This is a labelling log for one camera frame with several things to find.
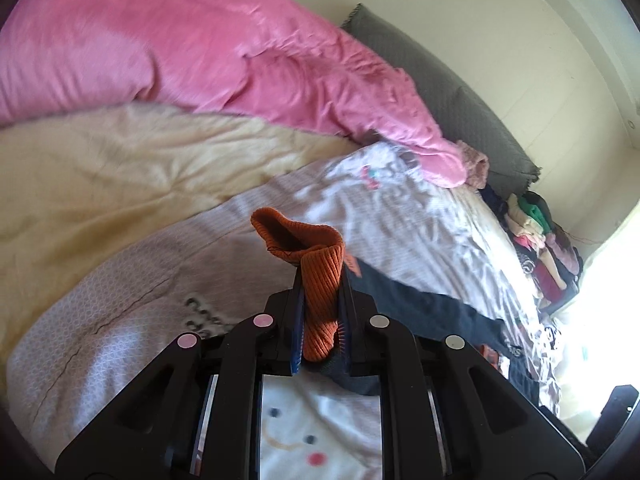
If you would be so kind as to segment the black orange kids sweater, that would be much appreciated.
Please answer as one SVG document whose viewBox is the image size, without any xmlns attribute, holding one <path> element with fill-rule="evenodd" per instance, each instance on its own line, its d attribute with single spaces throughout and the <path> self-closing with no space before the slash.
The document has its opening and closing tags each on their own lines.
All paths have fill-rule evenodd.
<svg viewBox="0 0 640 480">
<path fill-rule="evenodd" d="M 286 218 L 273 208 L 260 208 L 250 223 L 271 255 L 302 270 L 305 295 L 302 359 L 342 388 L 377 396 L 373 377 L 351 378 L 335 354 L 338 289 L 343 274 L 354 292 L 373 298 L 378 312 L 401 322 L 416 336 L 442 340 L 456 334 L 475 348 L 488 347 L 510 361 L 508 381 L 533 404 L 539 403 L 538 382 L 528 371 L 524 349 L 506 339 L 506 324 L 492 320 L 462 301 L 432 292 L 420 292 L 378 272 L 346 252 L 343 237 L 330 226 Z"/>
</svg>

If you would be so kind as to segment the pile of folded clothes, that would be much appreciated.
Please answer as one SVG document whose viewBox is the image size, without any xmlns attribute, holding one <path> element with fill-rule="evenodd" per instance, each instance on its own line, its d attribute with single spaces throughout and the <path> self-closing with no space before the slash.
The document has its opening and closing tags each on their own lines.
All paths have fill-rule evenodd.
<svg viewBox="0 0 640 480">
<path fill-rule="evenodd" d="M 584 260 L 567 232 L 552 219 L 546 201 L 526 191 L 511 194 L 498 219 L 506 228 L 518 261 L 534 283 L 538 310 L 552 315 L 578 294 Z"/>
</svg>

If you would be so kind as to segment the lilac strawberry print bedsheet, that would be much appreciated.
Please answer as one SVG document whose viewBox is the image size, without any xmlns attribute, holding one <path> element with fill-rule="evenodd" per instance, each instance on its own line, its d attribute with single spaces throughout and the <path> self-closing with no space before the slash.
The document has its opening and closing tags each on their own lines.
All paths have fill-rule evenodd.
<svg viewBox="0 0 640 480">
<path fill-rule="evenodd" d="M 361 270 L 500 320 L 513 365 L 556 410 L 554 353 L 502 226 L 476 191 L 438 188 L 411 156 L 378 142 L 315 162 L 147 237 L 101 264 L 13 350 L 9 413 L 40 460 L 56 459 L 146 364 L 184 332 L 227 333 L 290 287 L 294 268 L 250 225 L 258 208 L 332 226 Z"/>
</svg>

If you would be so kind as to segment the dark navy garment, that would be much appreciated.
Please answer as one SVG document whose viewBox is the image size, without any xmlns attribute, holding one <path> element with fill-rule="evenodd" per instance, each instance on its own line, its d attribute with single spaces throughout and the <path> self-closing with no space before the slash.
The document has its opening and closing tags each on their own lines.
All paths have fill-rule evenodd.
<svg viewBox="0 0 640 480">
<path fill-rule="evenodd" d="M 500 226 L 502 226 L 503 229 L 507 229 L 506 215 L 508 214 L 508 204 L 506 201 L 498 195 L 489 184 L 486 184 L 485 187 L 480 190 L 480 197 L 495 215 Z"/>
</svg>

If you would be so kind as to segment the dusty pink crumpled garment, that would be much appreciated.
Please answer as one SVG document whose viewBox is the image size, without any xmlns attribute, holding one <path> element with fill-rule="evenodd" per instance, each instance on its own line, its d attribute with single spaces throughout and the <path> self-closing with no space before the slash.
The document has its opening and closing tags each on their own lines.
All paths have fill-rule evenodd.
<svg viewBox="0 0 640 480">
<path fill-rule="evenodd" d="M 456 144 L 466 171 L 465 184 L 476 190 L 482 190 L 487 184 L 489 174 L 488 156 L 462 140 L 457 140 Z"/>
</svg>

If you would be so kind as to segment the grey quilted headboard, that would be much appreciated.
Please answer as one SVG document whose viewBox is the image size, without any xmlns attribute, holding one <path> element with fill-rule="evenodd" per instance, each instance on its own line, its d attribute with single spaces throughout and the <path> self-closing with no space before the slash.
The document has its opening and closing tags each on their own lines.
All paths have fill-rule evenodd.
<svg viewBox="0 0 640 480">
<path fill-rule="evenodd" d="M 446 139 L 462 141 L 488 156 L 487 182 L 498 195 L 520 195 L 538 181 L 540 168 L 511 131 L 436 55 L 361 3 L 342 29 L 409 75 Z"/>
</svg>

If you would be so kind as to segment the pink quilt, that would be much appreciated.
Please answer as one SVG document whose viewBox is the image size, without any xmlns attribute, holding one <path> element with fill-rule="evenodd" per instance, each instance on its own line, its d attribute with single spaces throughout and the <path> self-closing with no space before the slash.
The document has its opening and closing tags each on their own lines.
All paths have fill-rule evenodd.
<svg viewBox="0 0 640 480">
<path fill-rule="evenodd" d="M 18 0 L 1 29 L 1 120 L 134 100 L 410 148 L 466 179 L 412 79 L 293 0 Z"/>
</svg>

